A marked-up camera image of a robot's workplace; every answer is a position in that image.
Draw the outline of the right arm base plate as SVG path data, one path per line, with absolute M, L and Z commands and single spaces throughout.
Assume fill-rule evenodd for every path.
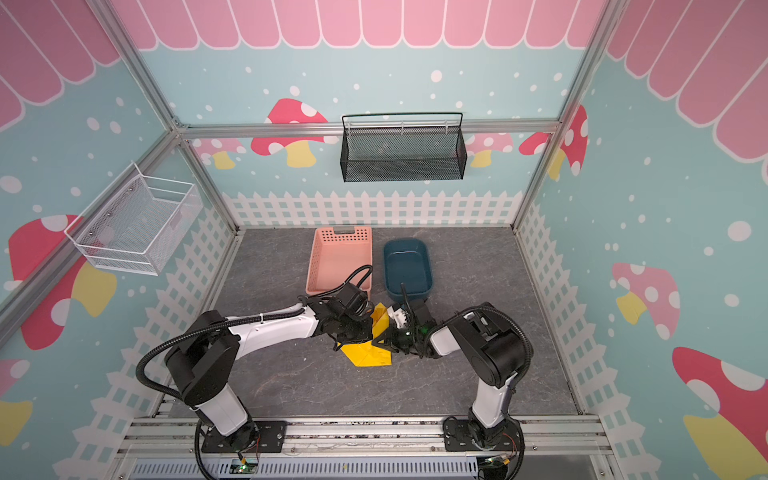
M 447 417 L 442 424 L 445 449 L 449 452 L 521 452 L 525 440 L 521 423 L 503 417 L 499 424 L 485 427 L 474 417 Z

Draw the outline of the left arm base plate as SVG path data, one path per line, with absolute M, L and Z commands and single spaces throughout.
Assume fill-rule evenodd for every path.
M 223 453 L 280 453 L 286 439 L 286 421 L 250 420 L 231 435 L 221 434 L 215 427 L 203 435 L 202 452 Z

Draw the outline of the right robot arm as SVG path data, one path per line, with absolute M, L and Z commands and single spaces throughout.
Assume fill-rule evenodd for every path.
M 527 374 L 534 355 L 521 327 L 493 304 L 483 302 L 436 321 L 422 299 L 388 309 L 390 325 L 373 336 L 372 345 L 390 351 L 438 359 L 460 352 L 478 385 L 465 419 L 443 423 L 448 450 L 521 452 L 522 427 L 509 413 L 511 397 Z

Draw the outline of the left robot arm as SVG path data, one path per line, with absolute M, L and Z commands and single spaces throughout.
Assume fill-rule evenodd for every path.
M 371 341 L 374 306 L 362 284 L 372 270 L 362 265 L 341 285 L 280 310 L 229 317 L 206 311 L 185 333 L 148 351 L 135 378 L 181 400 L 232 448 L 244 449 L 258 439 L 258 427 L 229 385 L 235 362 L 283 342 L 322 335 L 333 340 L 335 351 Z

